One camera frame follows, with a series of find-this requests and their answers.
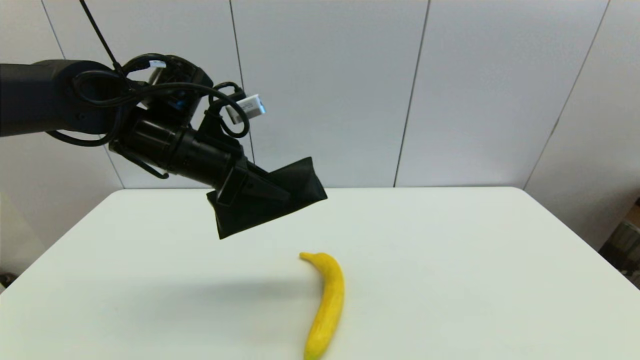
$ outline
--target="panel seam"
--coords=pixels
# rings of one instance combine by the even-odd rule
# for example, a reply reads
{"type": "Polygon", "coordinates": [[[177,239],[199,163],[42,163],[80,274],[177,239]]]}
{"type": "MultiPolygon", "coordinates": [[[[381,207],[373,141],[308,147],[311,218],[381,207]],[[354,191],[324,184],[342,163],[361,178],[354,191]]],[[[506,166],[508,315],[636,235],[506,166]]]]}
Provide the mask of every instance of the panel seam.
{"type": "MultiPolygon", "coordinates": [[[[58,49],[60,49],[60,53],[62,54],[62,58],[63,59],[67,59],[67,57],[65,56],[65,52],[62,50],[62,45],[60,45],[60,40],[58,39],[58,34],[56,34],[56,30],[53,28],[53,22],[51,21],[51,17],[49,16],[49,12],[47,11],[47,6],[44,5],[44,0],[40,0],[40,3],[42,4],[42,8],[44,9],[44,13],[47,16],[47,20],[49,21],[49,26],[51,27],[51,32],[53,33],[53,37],[56,39],[56,43],[58,43],[58,49]]],[[[111,154],[109,153],[109,150],[107,149],[107,145],[103,145],[102,148],[104,149],[104,151],[107,154],[107,159],[109,159],[109,162],[111,163],[111,166],[113,167],[113,171],[116,173],[116,176],[118,177],[118,181],[120,182],[120,186],[122,186],[122,188],[124,189],[124,183],[122,182],[122,178],[120,177],[120,173],[118,172],[118,169],[116,168],[116,165],[113,163],[113,159],[111,159],[111,154]]]]}
{"type": "Polygon", "coordinates": [[[400,152],[398,154],[398,162],[396,165],[396,176],[394,177],[394,187],[397,185],[398,173],[400,171],[400,161],[402,159],[402,150],[404,147],[404,138],[406,136],[406,128],[409,123],[409,114],[411,113],[411,104],[413,102],[413,91],[415,90],[415,81],[418,77],[418,68],[420,66],[420,57],[422,56],[422,45],[424,44],[424,35],[427,30],[427,20],[429,19],[429,9],[431,8],[431,0],[427,2],[427,11],[424,14],[424,23],[422,24],[422,37],[420,38],[420,46],[418,47],[418,57],[415,61],[415,72],[413,73],[413,82],[411,84],[411,93],[409,94],[409,106],[406,110],[406,118],[404,119],[404,129],[402,132],[402,140],[400,142],[400,152]]]}
{"type": "Polygon", "coordinates": [[[593,44],[596,41],[596,38],[598,37],[598,32],[600,32],[600,26],[602,26],[602,22],[604,21],[604,17],[605,15],[607,15],[607,10],[609,9],[609,4],[611,3],[611,0],[607,1],[607,6],[604,8],[604,11],[602,12],[602,17],[600,18],[600,22],[598,23],[598,27],[596,28],[595,34],[593,34],[593,39],[591,39],[591,44],[589,44],[589,49],[587,50],[587,53],[584,57],[584,60],[582,61],[582,65],[580,66],[580,70],[578,70],[578,74],[575,77],[575,80],[573,81],[573,85],[571,86],[571,90],[569,90],[569,94],[567,95],[566,99],[564,100],[564,104],[562,106],[562,109],[560,110],[560,114],[558,115],[558,118],[556,119],[556,123],[554,124],[553,128],[551,129],[551,132],[549,133],[549,136],[547,137],[547,141],[545,142],[545,146],[542,147],[542,151],[540,151],[540,155],[538,156],[538,160],[536,160],[536,164],[533,165],[533,169],[531,169],[531,173],[529,174],[529,177],[527,178],[526,182],[524,183],[524,186],[522,187],[522,189],[527,188],[527,185],[529,185],[529,181],[531,180],[531,177],[533,176],[533,173],[536,171],[536,168],[538,167],[538,164],[540,163],[540,159],[542,159],[542,155],[545,152],[545,149],[547,148],[547,145],[549,144],[549,141],[551,141],[552,136],[554,135],[556,128],[558,126],[558,123],[560,123],[560,118],[562,117],[562,114],[564,113],[564,109],[566,108],[566,105],[569,103],[569,99],[571,99],[571,94],[573,93],[573,90],[575,89],[575,85],[578,83],[578,79],[580,78],[580,74],[582,74],[582,70],[584,69],[584,64],[587,63],[587,59],[589,58],[589,54],[591,54],[591,48],[593,48],[593,44]]]}

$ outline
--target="white wall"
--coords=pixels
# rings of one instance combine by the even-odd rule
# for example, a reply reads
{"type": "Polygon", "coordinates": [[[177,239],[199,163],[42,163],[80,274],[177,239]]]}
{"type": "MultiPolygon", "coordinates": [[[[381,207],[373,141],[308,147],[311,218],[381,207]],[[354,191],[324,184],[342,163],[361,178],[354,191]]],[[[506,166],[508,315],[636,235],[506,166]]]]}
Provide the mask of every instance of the white wall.
{"type": "Polygon", "coordinates": [[[525,190],[596,249],[640,197],[639,1],[611,1],[525,190]]]}
{"type": "Polygon", "coordinates": [[[393,186],[427,2],[233,0],[244,84],[274,170],[313,156],[323,184],[393,186]]]}
{"type": "MultiPolygon", "coordinates": [[[[0,0],[0,62],[56,58],[61,53],[40,1],[0,0]]],[[[31,228],[29,238],[45,248],[121,188],[103,147],[78,148],[45,134],[0,138],[0,193],[31,228]]],[[[2,242],[22,230],[3,222],[2,242]]]]}
{"type": "Polygon", "coordinates": [[[522,188],[606,0],[432,0],[398,186],[522,188]]]}

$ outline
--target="banana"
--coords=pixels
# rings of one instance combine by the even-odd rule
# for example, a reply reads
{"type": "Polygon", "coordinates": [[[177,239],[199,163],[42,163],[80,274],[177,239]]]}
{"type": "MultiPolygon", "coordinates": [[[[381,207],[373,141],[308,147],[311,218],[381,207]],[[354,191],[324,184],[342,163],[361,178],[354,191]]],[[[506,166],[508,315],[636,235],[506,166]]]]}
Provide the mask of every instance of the banana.
{"type": "Polygon", "coordinates": [[[340,321],[344,304],[344,277],[338,262],[320,252],[301,252],[300,258],[310,262],[324,277],[324,292],[305,346],[305,360],[318,360],[329,346],[340,321]]]}

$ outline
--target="black cylindrical joint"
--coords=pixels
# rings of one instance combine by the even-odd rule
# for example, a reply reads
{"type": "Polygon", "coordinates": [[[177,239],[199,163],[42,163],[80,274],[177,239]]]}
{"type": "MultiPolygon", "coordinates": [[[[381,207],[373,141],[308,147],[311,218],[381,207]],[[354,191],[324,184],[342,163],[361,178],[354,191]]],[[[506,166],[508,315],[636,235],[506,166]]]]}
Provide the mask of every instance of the black cylindrical joint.
{"type": "MultiPolygon", "coordinates": [[[[0,65],[0,136],[73,130],[103,134],[111,128],[114,109],[101,109],[80,100],[72,79],[87,70],[106,70],[94,61],[45,60],[32,65],[0,65]]],[[[112,81],[87,82],[98,99],[106,97],[112,81]]]]}
{"type": "Polygon", "coordinates": [[[200,183],[219,188],[234,164],[228,152],[196,139],[196,131],[135,108],[118,141],[139,159],[200,183]]]}

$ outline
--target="black cable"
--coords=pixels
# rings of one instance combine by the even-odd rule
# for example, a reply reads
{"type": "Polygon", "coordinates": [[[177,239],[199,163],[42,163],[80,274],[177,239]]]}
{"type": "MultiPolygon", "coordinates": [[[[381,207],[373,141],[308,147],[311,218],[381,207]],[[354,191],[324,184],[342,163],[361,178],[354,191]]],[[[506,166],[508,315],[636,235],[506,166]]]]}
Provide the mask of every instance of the black cable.
{"type": "Polygon", "coordinates": [[[122,126],[122,117],[124,115],[123,112],[124,111],[122,107],[117,109],[116,117],[113,121],[113,126],[102,138],[98,140],[82,140],[74,138],[73,136],[65,135],[63,133],[60,133],[59,131],[47,131],[47,134],[62,142],[70,143],[71,145],[83,147],[102,146],[112,141],[118,134],[120,127],[122,126]]]}
{"type": "MultiPolygon", "coordinates": [[[[86,81],[86,78],[90,77],[91,74],[82,76],[82,74],[80,75],[80,79],[78,79],[75,82],[76,86],[80,86],[84,81],[86,81]]],[[[140,102],[142,99],[144,99],[146,96],[158,93],[158,92],[165,92],[165,91],[169,91],[169,90],[193,90],[193,91],[197,91],[197,92],[202,92],[205,94],[209,94],[210,96],[210,100],[211,97],[215,96],[219,99],[221,99],[222,101],[224,101],[225,103],[227,103],[229,106],[231,106],[234,110],[237,111],[237,113],[240,115],[240,117],[242,118],[243,121],[243,125],[244,128],[241,132],[239,133],[235,133],[233,132],[231,129],[229,129],[229,127],[224,123],[224,121],[220,120],[220,126],[222,126],[222,128],[225,130],[225,132],[233,137],[233,138],[242,138],[244,136],[246,136],[249,133],[249,118],[246,116],[246,113],[244,112],[244,110],[242,109],[242,107],[240,107],[240,105],[238,105],[237,102],[233,101],[227,94],[215,89],[215,88],[210,88],[208,86],[204,86],[204,85],[198,85],[198,84],[192,84],[192,83],[165,83],[165,84],[158,84],[158,85],[150,85],[146,88],[142,88],[139,90],[134,90],[132,92],[127,93],[126,95],[120,96],[120,97],[115,97],[113,99],[108,99],[108,100],[95,100],[95,99],[89,99],[87,96],[85,96],[84,94],[82,94],[81,92],[78,91],[78,89],[76,88],[76,91],[78,92],[78,96],[80,96],[80,98],[82,98],[82,100],[98,107],[98,108],[111,108],[114,106],[121,106],[121,105],[125,105],[129,102],[140,102]]]]}
{"type": "Polygon", "coordinates": [[[102,36],[102,33],[100,32],[100,29],[98,28],[98,25],[95,23],[95,20],[93,19],[93,15],[91,15],[91,11],[89,11],[89,7],[87,7],[86,2],[84,0],[80,0],[80,5],[82,5],[84,13],[89,18],[89,21],[91,22],[91,26],[93,27],[93,30],[95,31],[96,35],[98,35],[98,38],[100,39],[100,42],[102,43],[102,46],[107,51],[107,54],[109,54],[109,58],[111,59],[111,62],[113,63],[113,68],[116,69],[116,71],[118,72],[118,75],[120,75],[120,79],[122,79],[122,81],[124,81],[124,83],[129,88],[131,88],[131,84],[129,83],[129,79],[127,79],[127,76],[124,74],[124,71],[122,70],[122,66],[120,66],[120,64],[116,61],[115,56],[113,56],[113,53],[111,52],[111,49],[109,48],[109,46],[107,45],[107,42],[105,41],[104,37],[102,36]]]}
{"type": "Polygon", "coordinates": [[[216,89],[216,90],[220,90],[222,88],[228,88],[228,87],[231,87],[231,86],[233,86],[235,92],[242,91],[242,88],[240,86],[238,86],[238,84],[234,83],[233,81],[225,81],[224,83],[217,84],[213,88],[216,89]]]}

